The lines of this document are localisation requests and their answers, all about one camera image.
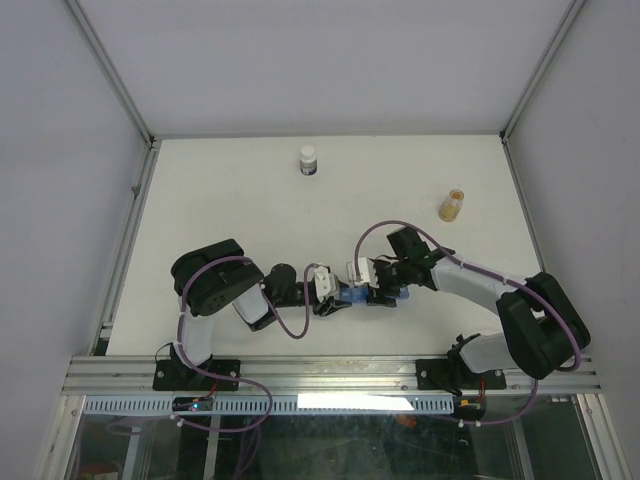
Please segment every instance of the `black mounting bracket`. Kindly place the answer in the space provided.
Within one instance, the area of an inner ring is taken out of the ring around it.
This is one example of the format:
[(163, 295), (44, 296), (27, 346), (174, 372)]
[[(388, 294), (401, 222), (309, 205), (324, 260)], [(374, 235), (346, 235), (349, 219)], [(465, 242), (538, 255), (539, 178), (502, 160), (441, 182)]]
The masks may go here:
[[(239, 377), (240, 365), (240, 360), (210, 358), (198, 365), (198, 367), (218, 375)], [(183, 364), (175, 353), (173, 345), (171, 346), (171, 358), (159, 360), (156, 363), (156, 370), (153, 376), (153, 390), (156, 392), (205, 392), (211, 390), (215, 383), (215, 379), (201, 375)], [(238, 390), (238, 382), (221, 380), (216, 390), (219, 392), (236, 392)]]
[(484, 373), (464, 372), (460, 375), (448, 358), (416, 360), (418, 390), (446, 390), (461, 396), (462, 390), (480, 390), (484, 380), (485, 390), (506, 390), (507, 381), (502, 370)]

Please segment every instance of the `label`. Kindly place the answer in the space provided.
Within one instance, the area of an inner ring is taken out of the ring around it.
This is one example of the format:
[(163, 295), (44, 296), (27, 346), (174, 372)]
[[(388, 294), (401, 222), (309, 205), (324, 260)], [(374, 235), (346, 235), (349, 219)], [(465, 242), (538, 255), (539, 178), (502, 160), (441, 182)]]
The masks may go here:
[(318, 171), (318, 161), (314, 160), (307, 164), (300, 162), (300, 171), (303, 175), (313, 175)]

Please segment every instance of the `metal bar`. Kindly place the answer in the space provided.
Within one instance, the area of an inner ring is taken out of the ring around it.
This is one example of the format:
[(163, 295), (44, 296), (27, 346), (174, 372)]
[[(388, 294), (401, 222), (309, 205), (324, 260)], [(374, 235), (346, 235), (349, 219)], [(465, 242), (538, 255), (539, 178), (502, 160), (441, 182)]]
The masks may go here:
[[(516, 435), (512, 428), (505, 429), (505, 441), (507, 444), (507, 453), (509, 455), (509, 464), (511, 465), (511, 472), (513, 475), (513, 480), (523, 480), (524, 479), (524, 470), (522, 461), (520, 459), (520, 451), (518, 448), (518, 443), (516, 442)], [(483, 454), (482, 448), (479, 448), (479, 444), (481, 440), (474, 441), (474, 451), (476, 452), (476, 458), (481, 459), (481, 455)]]
[(518, 449), (518, 456), (520, 457), (522, 478), (524, 480), (535, 480), (536, 477), (533, 473), (531, 457), (529, 456), (529, 447), (527, 447), (527, 439), (524, 435), (524, 429), (522, 428), (522, 421), (520, 419), (514, 420), (511, 422), (511, 428), (513, 429), (513, 435)]
[(524, 193), (524, 188), (522, 184), (522, 179), (513, 163), (513, 157), (511, 156), (511, 151), (509, 150), (509, 142), (503, 142), (502, 147), (504, 149), (504, 155), (507, 158), (507, 165), (509, 165), (509, 171), (511, 172), (511, 178), (513, 179), (513, 184), (516, 187), (516, 193), (518, 194), (518, 200), (520, 201), (520, 207), (522, 208), (522, 213), (524, 213), (524, 220), (527, 224), (527, 230), (529, 230), (529, 236), (531, 237), (531, 243), (533, 244), (533, 250), (536, 253), (536, 258), (538, 259), (538, 264), (543, 271), (546, 271), (546, 262), (544, 259), (544, 255), (542, 253), (542, 249), (540, 247), (539, 235), (536, 232), (535, 224), (533, 223), (533, 216), (531, 215), (531, 208), (529, 206), (529, 202), (527, 201), (527, 197)]
[(533, 95), (538, 90), (542, 79), (545, 77), (547, 72), (549, 71), (549, 67), (553, 62), (553, 59), (556, 57), (560, 46), (562, 45), (564, 39), (567, 37), (567, 34), (571, 31), (571, 27), (575, 24), (578, 15), (582, 11), (587, 0), (572, 0), (571, 4), (565, 11), (562, 20), (560, 20), (560, 24), (556, 28), (549, 44), (545, 48), (538, 64), (536, 65), (529, 81), (527, 82), (527, 86), (525, 87), (522, 95), (518, 99), (516, 106), (509, 117), (509, 121), (507, 125), (504, 127), (501, 136), (504, 140), (508, 141), (513, 134), (518, 122), (522, 118), (522, 114), (525, 109), (529, 105)]
[(85, 396), (62, 396), (58, 402), (54, 423), (49, 431), (45, 450), (40, 456), (35, 478), (59, 480), (65, 478), (73, 452)]
[(151, 179), (153, 178), (153, 172), (158, 159), (160, 146), (160, 142), (154, 142), (151, 148), (149, 148), (145, 153), (142, 168), (140, 170), (140, 176), (138, 177), (138, 183), (133, 187), (134, 194), (131, 201), (131, 207), (129, 208), (124, 231), (122, 233), (122, 239), (116, 252), (111, 272), (111, 279), (94, 320), (96, 333), (93, 341), (91, 342), (88, 353), (93, 352), (98, 340), (103, 336), (102, 326), (105, 324), (113, 326), (114, 314), (118, 307), (118, 302), (120, 301), (120, 294), (124, 286), (124, 279), (127, 268), (129, 267), (131, 253), (133, 252), (133, 245), (135, 243), (136, 235), (138, 234), (138, 227), (142, 220), (142, 211), (151, 187)]
[(133, 476), (135, 480), (147, 480), (149, 477), (156, 432), (157, 424), (151, 423), (149, 428), (145, 428), (145, 431), (142, 434), (140, 445), (138, 447), (138, 461), (136, 462), (135, 475)]
[(401, 132), (392, 130), (363, 130), (357, 132), (345, 132), (344, 130), (314, 130), (306, 132), (278, 132), (278, 131), (262, 131), (262, 132), (241, 132), (241, 133), (225, 133), (225, 132), (209, 132), (209, 133), (156, 133), (156, 140), (213, 140), (213, 139), (247, 139), (247, 138), (303, 138), (303, 137), (407, 137), (407, 136), (424, 136), (424, 135), (496, 135), (495, 129), (491, 130), (465, 130), (463, 132), (453, 132), (451, 130), (434, 130), (425, 133), (424, 130), (403, 130)]
[[(112, 395), (103, 397), (89, 397), (85, 405), (86, 415), (109, 415), (127, 417), (158, 417), (170, 416), (173, 413), (173, 394), (159, 396), (148, 395)], [(449, 415), (454, 411), (453, 395), (424, 394), (394, 395), (394, 398), (404, 398), (411, 405), (412, 415)], [(159, 403), (161, 408), (154, 408)], [(218, 395), (210, 409), (198, 411), (183, 411), (182, 416), (193, 415), (263, 415), (269, 407), (265, 396), (257, 395)], [(406, 413), (405, 410), (392, 409), (354, 409), (353, 407), (314, 407), (305, 408), (299, 405), (298, 395), (274, 395), (270, 415), (388, 415), (389, 413)]]
[(631, 470), (603, 395), (578, 395), (582, 420), (603, 480), (631, 480)]
[(137, 465), (140, 463), (138, 460), (138, 449), (140, 447), (140, 440), (144, 433), (139, 435), (133, 435), (129, 437), (129, 445), (127, 446), (127, 456), (124, 460), (124, 467), (122, 469), (122, 480), (134, 480), (134, 472), (137, 470)]
[[(211, 416), (210, 426), (213, 428), (220, 428), (220, 415)], [(204, 478), (205, 480), (215, 478), (216, 474), (216, 461), (218, 459), (218, 432), (211, 432), (209, 434), (209, 442), (207, 443), (207, 459), (204, 464)]]
[(142, 118), (142, 115), (138, 111), (131, 95), (129, 94), (122, 77), (116, 70), (113, 62), (109, 58), (106, 49), (102, 45), (102, 42), (98, 38), (93, 25), (89, 17), (85, 13), (84, 9), (80, 6), (79, 0), (64, 0), (64, 5), (67, 7), (71, 19), (74, 21), (83, 39), (86, 42), (89, 51), (93, 55), (98, 67), (102, 71), (107, 83), (113, 90), (116, 98), (124, 108), (125, 113), (131, 120), (131, 123), (136, 128), (142, 139), (147, 145), (153, 143), (153, 135), (149, 131), (149, 127)]
[[(420, 395), (415, 373), (418, 358), (444, 356), (378, 357), (241, 357), (241, 372), (264, 384), (274, 394), (295, 395), (305, 392), (348, 391), (376, 394)], [(507, 389), (488, 395), (526, 395), (531, 379), (519, 370), (506, 370)], [(86, 395), (166, 395), (152, 389), (153, 356), (74, 357), (63, 387), (64, 394)], [(600, 393), (600, 383), (589, 357), (577, 372), (556, 372), (540, 382), (541, 394)], [(190, 395), (198, 392), (181, 392)], [(446, 395), (444, 391), (435, 392)], [(464, 392), (472, 395), (475, 391)], [(238, 395), (261, 395), (262, 391), (241, 384)]]

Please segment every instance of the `white bottle cap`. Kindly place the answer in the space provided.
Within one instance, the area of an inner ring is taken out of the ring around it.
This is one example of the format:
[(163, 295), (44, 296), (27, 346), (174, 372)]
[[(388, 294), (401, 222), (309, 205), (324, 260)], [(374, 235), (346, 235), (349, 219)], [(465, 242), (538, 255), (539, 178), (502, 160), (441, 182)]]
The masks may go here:
[(316, 149), (307, 145), (306, 147), (302, 147), (300, 149), (300, 161), (309, 164), (315, 162), (316, 158)]

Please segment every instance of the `small bottle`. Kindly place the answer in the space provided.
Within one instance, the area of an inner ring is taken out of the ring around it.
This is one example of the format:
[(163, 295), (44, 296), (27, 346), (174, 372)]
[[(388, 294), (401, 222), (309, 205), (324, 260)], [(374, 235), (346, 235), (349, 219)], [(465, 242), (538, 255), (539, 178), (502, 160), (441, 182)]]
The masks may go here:
[(318, 155), (310, 146), (300, 149), (300, 171), (303, 175), (313, 175), (318, 171)]
[(440, 211), (438, 212), (440, 218), (445, 222), (453, 222), (458, 213), (460, 213), (463, 200), (464, 193), (462, 193), (462, 190), (451, 190), (440, 206)]

